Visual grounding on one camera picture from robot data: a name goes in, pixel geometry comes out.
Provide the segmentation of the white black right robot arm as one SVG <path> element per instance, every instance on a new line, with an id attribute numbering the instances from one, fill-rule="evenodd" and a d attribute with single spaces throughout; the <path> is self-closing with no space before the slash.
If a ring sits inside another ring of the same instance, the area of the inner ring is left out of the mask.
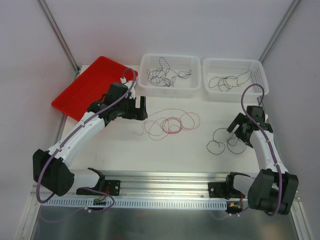
<path id="1" fill-rule="evenodd" d="M 240 172 L 229 173 L 224 185 L 225 193 L 232 198 L 242 193 L 247 197 L 250 209 L 263 211 L 269 216 L 287 215 L 299 180 L 283 165 L 263 108 L 247 106 L 245 113 L 239 113 L 227 131 L 254 150 L 259 173 L 255 179 Z"/>

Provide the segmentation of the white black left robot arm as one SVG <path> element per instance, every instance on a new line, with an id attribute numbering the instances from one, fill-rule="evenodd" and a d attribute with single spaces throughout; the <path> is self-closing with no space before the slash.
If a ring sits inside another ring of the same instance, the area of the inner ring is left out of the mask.
<path id="1" fill-rule="evenodd" d="M 132 86 L 113 83 L 100 100 L 89 105 L 83 117 L 68 136 L 48 150 L 38 149 L 32 156 L 33 179 L 59 197 L 76 189 L 77 194 L 101 194 L 106 187 L 105 175 L 94 169 L 71 170 L 80 150 L 98 132 L 116 118 L 144 121 L 147 119 L 146 97 L 140 97 L 139 107 Z"/>

